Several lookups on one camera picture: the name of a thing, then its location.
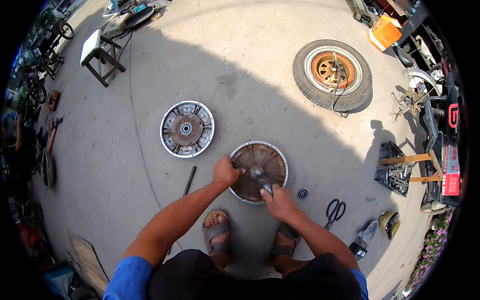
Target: orange box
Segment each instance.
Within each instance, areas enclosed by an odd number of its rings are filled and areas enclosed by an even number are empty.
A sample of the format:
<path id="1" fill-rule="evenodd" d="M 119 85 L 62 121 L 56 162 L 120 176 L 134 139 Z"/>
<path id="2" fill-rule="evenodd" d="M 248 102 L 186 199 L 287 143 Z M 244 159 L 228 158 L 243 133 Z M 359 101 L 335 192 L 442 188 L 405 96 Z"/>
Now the orange box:
<path id="1" fill-rule="evenodd" d="M 377 23 L 369 29 L 368 40 L 380 50 L 380 52 L 384 52 L 385 49 L 398 41 L 402 36 L 398 28 L 402 28 L 398 20 L 390 18 L 384 13 Z"/>

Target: concrete ground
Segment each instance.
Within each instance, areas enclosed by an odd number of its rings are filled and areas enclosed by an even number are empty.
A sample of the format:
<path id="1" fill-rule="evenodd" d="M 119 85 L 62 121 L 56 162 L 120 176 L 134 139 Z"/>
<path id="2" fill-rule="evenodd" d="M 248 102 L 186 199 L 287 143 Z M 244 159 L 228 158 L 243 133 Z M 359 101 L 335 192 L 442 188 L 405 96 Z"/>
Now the concrete ground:
<path id="1" fill-rule="evenodd" d="M 52 155 L 57 185 L 45 191 L 33 179 L 46 230 L 57 258 L 70 248 L 66 228 L 89 241 L 111 279 L 116 263 L 138 232 L 161 208 L 182 196 L 192 166 L 191 191 L 212 179 L 223 154 L 249 140 L 276 145 L 287 158 L 287 187 L 306 188 L 308 199 L 294 199 L 320 225 L 332 199 L 345 201 L 345 215 L 331 232 L 346 245 L 357 230 L 381 211 L 397 210 L 401 226 L 392 241 L 378 232 L 359 261 L 370 299 L 402 289 L 420 253 L 429 217 L 420 212 L 425 185 L 413 183 L 408 197 L 392 194 L 373 180 L 379 146 L 393 140 L 411 155 L 422 153 L 424 132 L 405 119 L 388 120 L 390 92 L 407 87 L 394 55 L 380 53 L 367 39 L 342 0 L 175 0 L 164 16 L 134 32 L 108 88 L 79 64 L 83 42 L 102 23 L 108 0 L 84 1 L 69 23 L 73 40 L 60 46 L 65 64 L 47 89 L 61 94 L 59 126 Z M 336 39 L 355 48 L 373 75 L 373 97 L 364 110 L 341 119 L 312 107 L 295 85 L 292 62 L 297 51 L 317 39 Z M 162 146 L 158 129 L 163 114 L 183 100 L 200 101 L 212 111 L 216 130 L 199 156 L 175 158 Z M 46 112 L 42 112 L 39 126 Z M 418 165 L 413 175 L 420 174 Z M 227 271 L 258 279 L 273 269 L 264 262 L 278 222 L 265 206 L 221 194 L 202 218 L 172 247 L 206 251 L 203 217 L 225 210 L 232 223 L 233 255 Z M 313 254 L 302 240 L 295 258 Z"/>

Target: blue sleeve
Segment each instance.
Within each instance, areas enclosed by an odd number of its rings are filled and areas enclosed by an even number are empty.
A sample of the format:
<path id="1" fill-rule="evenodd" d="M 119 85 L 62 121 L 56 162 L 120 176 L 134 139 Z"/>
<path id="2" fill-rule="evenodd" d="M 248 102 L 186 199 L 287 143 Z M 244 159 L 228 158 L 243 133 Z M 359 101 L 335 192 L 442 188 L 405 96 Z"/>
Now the blue sleeve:
<path id="1" fill-rule="evenodd" d="M 353 273 L 353 276 L 360 284 L 362 300 L 368 300 L 367 279 L 365 278 L 363 273 L 357 269 L 350 269 L 350 271 Z"/>
<path id="2" fill-rule="evenodd" d="M 103 300 L 146 299 L 152 269 L 152 264 L 144 258 L 129 256 L 122 259 L 105 290 Z"/>

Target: black shorts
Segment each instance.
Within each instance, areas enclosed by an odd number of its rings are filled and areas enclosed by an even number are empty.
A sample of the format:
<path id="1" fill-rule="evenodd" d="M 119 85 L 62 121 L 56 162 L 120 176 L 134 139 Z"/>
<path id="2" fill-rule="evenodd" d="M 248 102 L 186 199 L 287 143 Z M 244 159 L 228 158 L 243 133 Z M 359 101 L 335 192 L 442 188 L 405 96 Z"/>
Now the black shorts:
<path id="1" fill-rule="evenodd" d="M 235 280 L 200 250 L 184 250 L 153 271 L 149 299 L 361 299 L 353 274 L 333 254 L 320 255 L 285 279 Z"/>

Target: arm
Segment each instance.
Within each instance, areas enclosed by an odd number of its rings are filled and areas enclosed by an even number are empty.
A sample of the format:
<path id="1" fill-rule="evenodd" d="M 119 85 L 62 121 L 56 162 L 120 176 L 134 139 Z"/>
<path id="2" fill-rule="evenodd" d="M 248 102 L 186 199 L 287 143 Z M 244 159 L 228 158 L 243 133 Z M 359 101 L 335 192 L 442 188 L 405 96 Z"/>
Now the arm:
<path id="1" fill-rule="evenodd" d="M 216 162 L 212 183 L 189 193 L 157 213 L 122 258 L 139 256 L 155 268 L 160 265 L 171 245 L 182 237 L 205 209 L 235 183 L 245 170 L 234 169 L 228 155 Z"/>
<path id="2" fill-rule="evenodd" d="M 22 148 L 22 123 L 24 116 L 20 114 L 17 120 L 17 142 L 15 143 L 15 151 L 18 152 Z"/>
<path id="3" fill-rule="evenodd" d="M 272 190 L 273 196 L 264 189 L 260 190 L 266 201 L 268 212 L 274 218 L 295 228 L 305 239 L 315 257 L 324 253 L 333 253 L 344 267 L 360 270 L 357 260 L 347 245 L 298 210 L 288 189 L 282 189 L 278 184 L 274 184 Z"/>

